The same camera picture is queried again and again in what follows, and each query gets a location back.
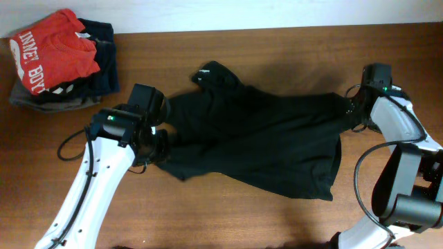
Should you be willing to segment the black t-shirt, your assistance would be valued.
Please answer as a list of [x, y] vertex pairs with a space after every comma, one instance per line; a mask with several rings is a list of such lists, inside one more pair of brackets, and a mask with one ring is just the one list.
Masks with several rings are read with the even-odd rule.
[[291, 199], [333, 199], [340, 135], [358, 125], [335, 93], [277, 96], [243, 84], [211, 61], [191, 78], [199, 90], [170, 100], [170, 155], [159, 167], [186, 181], [220, 173]]

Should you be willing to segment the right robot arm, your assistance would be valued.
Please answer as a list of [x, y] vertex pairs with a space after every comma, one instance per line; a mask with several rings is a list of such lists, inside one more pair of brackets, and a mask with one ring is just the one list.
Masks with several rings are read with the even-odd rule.
[[371, 208], [358, 203], [364, 217], [338, 232], [331, 248], [392, 248], [398, 239], [442, 227], [442, 146], [427, 133], [407, 95], [396, 86], [360, 84], [356, 98], [385, 142], [357, 160], [387, 147], [391, 155], [372, 191]]

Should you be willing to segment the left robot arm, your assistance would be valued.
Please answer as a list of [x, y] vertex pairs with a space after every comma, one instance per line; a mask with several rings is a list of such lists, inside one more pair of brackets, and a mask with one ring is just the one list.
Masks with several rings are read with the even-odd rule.
[[119, 104], [92, 117], [84, 130], [87, 142], [80, 168], [37, 248], [95, 248], [107, 210], [129, 168], [166, 157], [167, 133], [156, 127], [169, 114], [168, 104]]

